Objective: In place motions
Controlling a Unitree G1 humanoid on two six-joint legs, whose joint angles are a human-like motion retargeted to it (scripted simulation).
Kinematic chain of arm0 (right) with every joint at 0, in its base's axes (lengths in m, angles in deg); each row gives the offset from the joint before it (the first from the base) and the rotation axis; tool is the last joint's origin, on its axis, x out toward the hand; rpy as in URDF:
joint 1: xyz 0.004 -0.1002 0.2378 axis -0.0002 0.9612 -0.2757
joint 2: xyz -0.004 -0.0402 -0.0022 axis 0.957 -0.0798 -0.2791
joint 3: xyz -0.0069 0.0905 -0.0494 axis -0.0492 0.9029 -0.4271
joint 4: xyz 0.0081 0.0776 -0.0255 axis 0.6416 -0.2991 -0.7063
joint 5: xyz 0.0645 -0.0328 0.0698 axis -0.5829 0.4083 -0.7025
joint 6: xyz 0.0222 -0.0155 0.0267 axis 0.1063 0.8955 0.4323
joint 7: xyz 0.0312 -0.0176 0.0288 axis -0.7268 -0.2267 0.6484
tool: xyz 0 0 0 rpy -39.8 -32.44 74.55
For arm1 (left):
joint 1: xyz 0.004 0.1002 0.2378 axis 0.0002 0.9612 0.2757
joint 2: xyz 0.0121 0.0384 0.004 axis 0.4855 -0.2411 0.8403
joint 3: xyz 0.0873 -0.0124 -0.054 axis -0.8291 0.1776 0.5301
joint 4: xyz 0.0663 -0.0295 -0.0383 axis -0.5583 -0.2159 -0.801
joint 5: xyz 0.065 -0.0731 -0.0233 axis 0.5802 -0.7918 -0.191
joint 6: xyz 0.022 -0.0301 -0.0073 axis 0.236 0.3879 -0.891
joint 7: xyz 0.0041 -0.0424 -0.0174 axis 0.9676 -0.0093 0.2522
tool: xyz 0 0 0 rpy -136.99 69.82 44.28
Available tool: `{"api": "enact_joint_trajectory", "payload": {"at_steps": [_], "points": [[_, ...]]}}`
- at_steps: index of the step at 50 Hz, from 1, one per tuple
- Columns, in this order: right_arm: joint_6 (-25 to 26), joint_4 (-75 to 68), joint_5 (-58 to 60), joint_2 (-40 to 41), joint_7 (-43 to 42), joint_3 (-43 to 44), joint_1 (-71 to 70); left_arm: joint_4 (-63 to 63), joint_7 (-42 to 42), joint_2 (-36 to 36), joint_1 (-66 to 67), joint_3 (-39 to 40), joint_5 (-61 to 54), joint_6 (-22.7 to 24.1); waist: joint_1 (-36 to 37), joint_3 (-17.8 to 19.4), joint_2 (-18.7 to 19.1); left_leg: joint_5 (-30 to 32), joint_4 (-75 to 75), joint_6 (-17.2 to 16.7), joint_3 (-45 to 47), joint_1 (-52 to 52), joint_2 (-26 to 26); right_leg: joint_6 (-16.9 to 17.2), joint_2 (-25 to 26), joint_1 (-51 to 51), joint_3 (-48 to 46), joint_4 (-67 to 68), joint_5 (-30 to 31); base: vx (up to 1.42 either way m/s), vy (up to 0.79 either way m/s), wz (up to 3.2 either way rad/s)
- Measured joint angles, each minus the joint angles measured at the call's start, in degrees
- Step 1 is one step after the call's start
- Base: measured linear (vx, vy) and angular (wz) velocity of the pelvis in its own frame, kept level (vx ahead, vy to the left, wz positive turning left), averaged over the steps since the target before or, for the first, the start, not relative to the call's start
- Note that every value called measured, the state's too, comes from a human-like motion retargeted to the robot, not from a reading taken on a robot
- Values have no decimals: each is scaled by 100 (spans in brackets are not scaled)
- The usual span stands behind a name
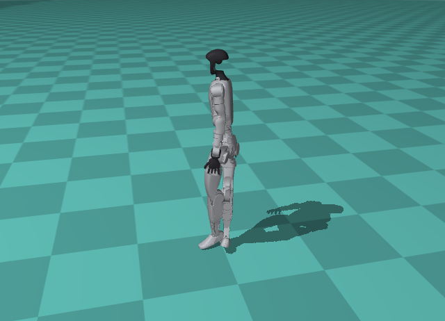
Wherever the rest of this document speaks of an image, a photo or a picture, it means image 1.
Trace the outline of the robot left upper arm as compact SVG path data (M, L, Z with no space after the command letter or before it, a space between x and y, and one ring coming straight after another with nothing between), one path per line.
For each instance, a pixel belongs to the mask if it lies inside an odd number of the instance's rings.
M211 97L213 99L214 110L217 112L217 116L213 118L213 125L218 118L223 118L226 123L226 115L225 115L225 89L222 83L217 83L211 87Z

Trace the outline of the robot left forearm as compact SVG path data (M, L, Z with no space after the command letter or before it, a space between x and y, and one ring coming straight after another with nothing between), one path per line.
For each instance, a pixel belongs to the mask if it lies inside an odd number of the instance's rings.
M222 147L223 143L223 135L225 134L225 121L223 118L218 118L215 122L216 128L213 130L214 136L213 136L213 156L219 156L220 148Z

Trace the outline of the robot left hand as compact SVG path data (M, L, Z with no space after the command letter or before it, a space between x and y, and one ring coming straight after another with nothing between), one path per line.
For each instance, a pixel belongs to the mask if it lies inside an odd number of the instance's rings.
M219 162L218 158L220 158L221 150L219 153L219 157L212 156L212 151L213 151L213 149L211 150L211 158L209 159L209 162L204 166L204 169L206 169L206 167L209 165L207 173L209 173L210 169L211 169L211 174L213 174L213 169L215 169L214 170L214 174L215 174L216 169L218 168L218 174L220 175L220 162Z

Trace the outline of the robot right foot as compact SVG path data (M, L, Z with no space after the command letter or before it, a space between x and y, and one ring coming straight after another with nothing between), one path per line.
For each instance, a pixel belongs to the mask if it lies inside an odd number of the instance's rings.
M227 236L225 236L225 238L222 238L222 240L220 241L220 245L223 246L223 247L229 248L229 246L230 246L230 238L227 238Z

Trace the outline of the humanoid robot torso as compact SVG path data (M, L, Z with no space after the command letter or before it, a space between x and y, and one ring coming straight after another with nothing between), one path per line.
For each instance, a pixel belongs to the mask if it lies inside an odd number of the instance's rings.
M225 134L223 135L222 143L229 147L229 155L232 155L237 149L237 141L236 136L232 135L232 130L227 127L231 126L233 123L233 91L232 91L232 82L229 79L228 81L220 80L219 77L216 77L216 80L211 82L209 87L209 103L211 107L211 115L212 119L217 116L217 112L214 110L213 99L211 97L211 87L217 83L222 83L225 89L225 115L226 115L226 123L225 123Z

